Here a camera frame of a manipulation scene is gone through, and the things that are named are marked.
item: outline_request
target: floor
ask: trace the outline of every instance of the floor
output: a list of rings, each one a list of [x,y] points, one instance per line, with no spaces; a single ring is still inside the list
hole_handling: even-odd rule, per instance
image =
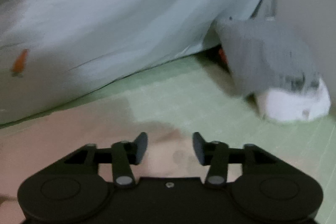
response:
[[[261,120],[253,100],[236,96],[229,75],[203,54],[134,74],[56,110],[4,127],[0,136],[55,124],[71,124],[79,132],[108,131],[113,125],[120,132],[160,127],[191,136],[198,131],[207,141],[238,148],[254,143],[316,178],[325,192],[317,221],[336,223],[335,112],[311,123]]]

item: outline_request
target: wall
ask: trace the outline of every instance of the wall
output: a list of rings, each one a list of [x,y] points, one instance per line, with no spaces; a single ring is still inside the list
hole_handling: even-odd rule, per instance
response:
[[[306,38],[336,104],[336,0],[277,0],[277,18]]]

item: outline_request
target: gray fabric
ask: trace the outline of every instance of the gray fabric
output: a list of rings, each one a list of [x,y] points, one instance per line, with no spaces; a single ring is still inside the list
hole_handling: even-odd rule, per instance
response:
[[[269,88],[305,93],[319,87],[309,48],[291,29],[260,19],[217,20],[215,28],[241,95]]]

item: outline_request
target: white fabric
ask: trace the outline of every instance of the white fabric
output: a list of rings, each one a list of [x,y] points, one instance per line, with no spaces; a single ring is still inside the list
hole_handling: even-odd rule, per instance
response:
[[[331,102],[322,79],[316,92],[306,95],[269,89],[256,96],[259,113],[278,122],[312,121],[329,114]]]
[[[0,0],[0,123],[53,108],[115,79],[214,45],[220,13],[259,0]],[[22,77],[11,68],[29,49]]]

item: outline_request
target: green tiled floor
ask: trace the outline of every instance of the green tiled floor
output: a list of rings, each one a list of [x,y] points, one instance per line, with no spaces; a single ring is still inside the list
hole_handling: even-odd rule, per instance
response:
[[[186,135],[199,131],[209,141],[220,140],[232,147],[245,143],[261,146],[321,183],[325,199],[317,220],[336,223],[335,114],[311,123],[263,121],[253,101],[236,97],[231,78],[203,55],[137,73],[56,110],[93,101],[117,105],[121,115],[132,113],[135,122],[167,123]],[[108,119],[108,114],[99,123]],[[44,115],[7,126],[0,134],[22,131],[46,119]]]

